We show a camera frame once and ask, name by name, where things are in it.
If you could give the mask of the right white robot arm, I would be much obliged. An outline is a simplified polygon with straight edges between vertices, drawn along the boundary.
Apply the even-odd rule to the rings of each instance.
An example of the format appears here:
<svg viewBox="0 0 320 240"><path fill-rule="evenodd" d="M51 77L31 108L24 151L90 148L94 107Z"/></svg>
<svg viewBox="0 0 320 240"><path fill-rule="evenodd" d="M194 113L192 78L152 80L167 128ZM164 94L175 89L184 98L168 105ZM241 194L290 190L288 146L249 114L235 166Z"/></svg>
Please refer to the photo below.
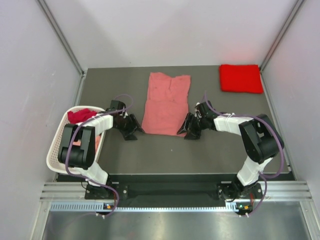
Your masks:
<svg viewBox="0 0 320 240"><path fill-rule="evenodd" d="M227 202L245 198L259 178L273 179L280 175L285 165L284 142L265 114L258 116L236 115L216 111L210 101L198 103L194 113L187 113L177 134L186 140L198 140L203 130L227 132L241 136L247 157L230 186L220 190ZM271 160L280 155L279 170L274 174L263 171Z"/></svg>

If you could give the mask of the salmon pink t shirt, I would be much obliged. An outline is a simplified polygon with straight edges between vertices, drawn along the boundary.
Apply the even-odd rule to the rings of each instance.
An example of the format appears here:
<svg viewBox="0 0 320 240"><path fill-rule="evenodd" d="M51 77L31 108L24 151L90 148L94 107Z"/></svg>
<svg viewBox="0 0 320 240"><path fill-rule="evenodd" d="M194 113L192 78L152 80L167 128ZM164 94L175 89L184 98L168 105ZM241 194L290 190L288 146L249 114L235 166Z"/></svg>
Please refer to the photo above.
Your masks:
<svg viewBox="0 0 320 240"><path fill-rule="evenodd" d="M151 135L178 136L189 112L190 75L171 77L161 72L149 75L142 129Z"/></svg>

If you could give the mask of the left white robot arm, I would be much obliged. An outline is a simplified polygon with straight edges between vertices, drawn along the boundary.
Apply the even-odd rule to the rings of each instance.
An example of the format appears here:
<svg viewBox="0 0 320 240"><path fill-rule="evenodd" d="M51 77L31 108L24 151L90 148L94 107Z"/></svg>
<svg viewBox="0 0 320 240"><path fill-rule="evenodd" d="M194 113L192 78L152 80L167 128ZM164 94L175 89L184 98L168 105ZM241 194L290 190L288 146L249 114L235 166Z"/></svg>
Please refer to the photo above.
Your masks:
<svg viewBox="0 0 320 240"><path fill-rule="evenodd" d="M136 141L135 132L145 132L136 116L127 113L127 109L124 102L114 99L106 110L79 123L68 123L63 128L57 159L69 175L87 182L86 191L95 199L119 198L109 174L95 160L98 154L96 138L117 129L124 140Z"/></svg>

